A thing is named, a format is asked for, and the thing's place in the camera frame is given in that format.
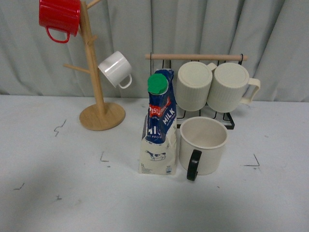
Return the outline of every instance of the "black metal rack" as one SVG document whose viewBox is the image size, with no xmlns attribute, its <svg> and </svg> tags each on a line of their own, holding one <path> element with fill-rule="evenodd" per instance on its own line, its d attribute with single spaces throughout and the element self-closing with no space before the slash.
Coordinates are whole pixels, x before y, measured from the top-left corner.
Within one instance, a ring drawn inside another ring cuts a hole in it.
<svg viewBox="0 0 309 232">
<path fill-rule="evenodd" d="M 152 61 L 153 61 L 153 60 L 152 60 L 152 53 L 150 53 L 150 75 L 152 74 L 152 71 L 153 71 L 153 69 L 152 69 L 152 64 L 153 64 L 153 63 L 152 63 Z M 167 61 L 169 61 L 169 67 L 168 67 L 168 68 L 171 69 L 171 59 L 169 59 L 169 60 L 167 60 Z M 242 65 L 242 62 L 243 62 L 243 61 L 244 61 L 244 55 L 241 54 L 241 59 L 238 60 L 238 64 Z M 163 60 L 162 60 L 162 69 L 164 68 L 164 63 L 165 63 L 165 60 L 163 59 Z M 206 103 L 206 105 L 203 107 L 203 109 L 204 109 L 205 107 L 208 108 L 208 109 L 210 109 L 210 107 L 208 106 L 207 103 Z M 201 110 L 198 111 L 198 115 L 199 115 L 199 116 L 203 116 L 203 112 L 202 112 L 203 109 L 201 109 Z M 231 116 L 230 113 L 223 113 L 223 114 L 222 114 L 222 113 L 218 113 L 218 112 L 212 110 L 212 114 L 213 114 L 212 116 L 210 116 L 210 115 L 207 115 L 207 116 L 210 117 L 210 118 L 213 118 L 213 119 L 216 119 L 216 120 L 218 120 L 218 121 L 223 122 L 223 124 L 225 125 L 225 127 L 226 127 L 228 130 L 233 130 L 233 129 L 234 129 L 235 123 L 234 123 L 234 120 L 233 120 L 233 118 L 232 118 L 232 116 Z M 185 115 L 186 115 L 186 111 L 183 110 L 183 116 L 177 118 L 177 128 L 180 128 L 181 123 L 179 124 L 179 122 L 181 122 L 182 120 L 185 119 Z"/>
</svg>

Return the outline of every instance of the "bottle cap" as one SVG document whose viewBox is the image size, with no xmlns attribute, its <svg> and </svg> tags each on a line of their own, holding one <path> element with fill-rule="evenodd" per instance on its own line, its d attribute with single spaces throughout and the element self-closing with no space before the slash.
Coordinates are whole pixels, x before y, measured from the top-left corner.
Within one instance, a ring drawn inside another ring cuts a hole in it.
<svg viewBox="0 0 309 232">
<path fill-rule="evenodd" d="M 148 78 L 148 92 L 162 94 L 168 88 L 168 81 L 163 74 L 155 73 Z"/>
</svg>

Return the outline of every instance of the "round wooden base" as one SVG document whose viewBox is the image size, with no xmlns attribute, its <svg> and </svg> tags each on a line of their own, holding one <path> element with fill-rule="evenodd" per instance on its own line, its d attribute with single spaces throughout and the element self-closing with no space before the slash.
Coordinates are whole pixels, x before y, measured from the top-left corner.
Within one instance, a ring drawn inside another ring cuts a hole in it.
<svg viewBox="0 0 309 232">
<path fill-rule="evenodd" d="M 126 116 L 125 110 L 116 103 L 104 103 L 106 114 L 100 114 L 97 105 L 91 105 L 79 115 L 81 124 L 88 130 L 104 131 L 118 126 Z"/>
</svg>

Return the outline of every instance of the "mug rack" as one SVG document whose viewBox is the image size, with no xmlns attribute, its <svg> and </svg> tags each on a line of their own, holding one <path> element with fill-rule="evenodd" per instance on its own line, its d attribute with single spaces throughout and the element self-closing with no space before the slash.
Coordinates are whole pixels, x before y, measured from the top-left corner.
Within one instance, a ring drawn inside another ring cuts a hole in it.
<svg viewBox="0 0 309 232">
<path fill-rule="evenodd" d="M 104 102 L 103 98 L 98 63 L 94 49 L 94 41 L 98 36 L 92 35 L 88 16 L 88 9 L 100 1 L 101 0 L 93 0 L 89 4 L 86 4 L 85 1 L 81 1 L 80 28 L 78 32 L 83 38 L 88 69 L 76 67 L 70 64 L 63 65 L 64 67 L 90 74 L 96 104 L 85 108 L 81 112 L 79 120 L 86 129 L 92 131 L 104 131 L 116 127 L 126 116 L 125 110 L 122 106 L 113 102 Z"/>
<path fill-rule="evenodd" d="M 145 58 L 150 60 L 150 75 L 152 75 L 153 60 L 162 60 L 162 69 L 165 67 L 164 66 L 165 60 L 169 61 L 169 68 L 171 69 L 172 60 L 190 60 L 190 61 L 200 61 L 200 60 L 214 61 L 216 60 L 218 62 L 217 66 L 219 65 L 220 61 L 223 61 L 224 63 L 227 61 L 238 61 L 238 64 L 242 65 L 242 62 L 246 61 L 248 59 L 248 56 L 245 56 L 243 54 L 240 54 L 240 55 L 203 55 L 203 54 L 152 54 L 150 53 L 150 54 L 146 54 Z M 181 125 L 178 123 L 178 120 L 180 121 L 183 120 L 185 118 L 185 115 L 186 115 L 186 111 L 184 110 L 183 116 L 177 118 L 177 128 L 180 128 L 180 125 Z M 202 116 L 201 110 L 199 110 L 198 115 Z M 218 115 L 221 115 L 221 113 L 214 111 L 214 117 L 212 118 L 220 121 L 221 119 L 218 118 Z M 234 129 L 235 123 L 229 112 L 223 114 L 222 121 L 224 122 L 224 125 L 228 130 Z"/>
</svg>

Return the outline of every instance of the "white mug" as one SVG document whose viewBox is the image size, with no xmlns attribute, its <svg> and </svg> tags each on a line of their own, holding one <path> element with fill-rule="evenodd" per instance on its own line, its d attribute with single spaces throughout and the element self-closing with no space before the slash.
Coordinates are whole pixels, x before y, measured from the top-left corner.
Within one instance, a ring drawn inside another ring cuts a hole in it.
<svg viewBox="0 0 309 232">
<path fill-rule="evenodd" d="M 118 85 L 120 88 L 127 88 L 132 83 L 132 67 L 124 55 L 119 51 L 116 51 L 102 61 L 98 68 L 114 87 Z M 120 82 L 127 76 L 130 78 L 129 82 L 125 86 L 120 85 Z"/>
<path fill-rule="evenodd" d="M 255 88 L 250 97 L 243 97 L 248 85 L 253 85 Z M 243 66 L 224 63 L 214 71 L 207 103 L 211 109 L 217 112 L 231 112 L 236 109 L 239 103 L 251 103 L 260 87 L 260 81 L 250 78 L 248 71 Z"/>
<path fill-rule="evenodd" d="M 179 68 L 175 98 L 180 108 L 196 111 L 205 106 L 212 81 L 212 70 L 216 67 L 214 63 L 206 65 L 191 61 Z"/>
<path fill-rule="evenodd" d="M 187 179 L 208 175 L 219 167 L 227 142 L 227 129 L 208 117 L 192 117 L 180 126 L 179 161 L 187 170 Z"/>
</svg>

